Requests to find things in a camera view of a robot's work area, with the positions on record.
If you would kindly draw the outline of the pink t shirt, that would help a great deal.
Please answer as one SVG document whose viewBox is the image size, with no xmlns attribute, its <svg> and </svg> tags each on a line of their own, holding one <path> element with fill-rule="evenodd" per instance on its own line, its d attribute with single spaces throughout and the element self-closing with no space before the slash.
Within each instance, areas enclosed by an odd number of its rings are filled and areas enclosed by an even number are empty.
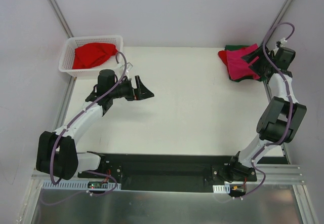
<svg viewBox="0 0 324 224">
<path fill-rule="evenodd" d="M 253 44 L 249 47 L 235 51 L 226 50 L 227 68 L 232 80 L 237 81 L 245 77 L 251 77 L 254 80 L 260 78 L 259 75 L 250 69 L 250 65 L 252 65 L 259 57 L 257 56 L 254 58 L 251 63 L 247 63 L 242 59 L 243 56 L 254 52 L 257 48 L 258 45 Z"/>
</svg>

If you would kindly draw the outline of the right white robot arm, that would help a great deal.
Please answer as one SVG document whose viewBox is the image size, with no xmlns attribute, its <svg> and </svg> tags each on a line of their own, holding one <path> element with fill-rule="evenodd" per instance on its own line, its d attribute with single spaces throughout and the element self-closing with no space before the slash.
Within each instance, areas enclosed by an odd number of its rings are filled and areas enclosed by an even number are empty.
<svg viewBox="0 0 324 224">
<path fill-rule="evenodd" d="M 249 68 L 265 79 L 272 98 L 257 124 L 256 137 L 231 158 L 227 166 L 230 179 L 238 181 L 250 176 L 266 153 L 295 137 L 307 112 L 294 96 L 293 75 L 288 70 L 295 56 L 296 52 L 286 47 L 268 50 L 262 46 L 243 56 Z"/>
</svg>

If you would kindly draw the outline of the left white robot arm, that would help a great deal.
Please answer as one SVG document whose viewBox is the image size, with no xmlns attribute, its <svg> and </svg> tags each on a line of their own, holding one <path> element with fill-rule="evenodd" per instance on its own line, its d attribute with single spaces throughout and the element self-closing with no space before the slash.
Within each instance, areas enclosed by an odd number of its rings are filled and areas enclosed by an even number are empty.
<svg viewBox="0 0 324 224">
<path fill-rule="evenodd" d="M 40 135 L 37 171 L 64 180 L 88 170 L 97 178 L 103 177 L 107 172 L 104 156 L 96 152 L 78 153 L 76 145 L 86 131 L 108 112 L 115 99 L 139 101 L 154 97 L 139 76 L 135 76 L 135 83 L 133 88 L 131 79 L 125 74 L 118 78 L 111 69 L 100 71 L 97 84 L 74 118 L 53 132 L 44 131 Z"/>
</svg>

